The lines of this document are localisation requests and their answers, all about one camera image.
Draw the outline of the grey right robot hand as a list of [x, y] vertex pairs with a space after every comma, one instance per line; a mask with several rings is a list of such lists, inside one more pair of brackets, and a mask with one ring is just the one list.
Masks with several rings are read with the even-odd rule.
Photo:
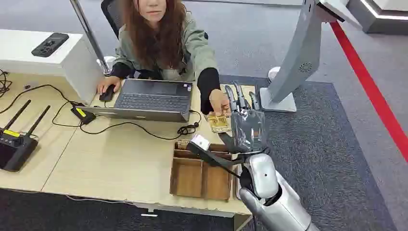
[[242, 86], [233, 82], [235, 90], [225, 86], [230, 107], [230, 128], [232, 135], [226, 132], [218, 136], [227, 149], [234, 154], [247, 152], [261, 152], [268, 148], [265, 137], [265, 115], [260, 110], [258, 97], [249, 92], [250, 101], [243, 93]]

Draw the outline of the person's right hand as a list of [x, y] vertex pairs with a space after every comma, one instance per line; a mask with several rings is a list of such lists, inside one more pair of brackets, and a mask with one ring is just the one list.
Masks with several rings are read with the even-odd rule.
[[109, 86], [114, 85], [114, 92], [118, 92], [121, 88], [122, 79], [116, 76], [105, 77], [105, 79], [101, 80], [97, 86], [97, 93], [102, 95], [104, 94]]

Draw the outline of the person's left hand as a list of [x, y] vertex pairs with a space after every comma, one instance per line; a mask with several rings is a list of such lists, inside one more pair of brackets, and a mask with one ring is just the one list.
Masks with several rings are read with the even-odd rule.
[[219, 89], [214, 89], [209, 95], [209, 101], [216, 116], [229, 116], [230, 103], [227, 96]]

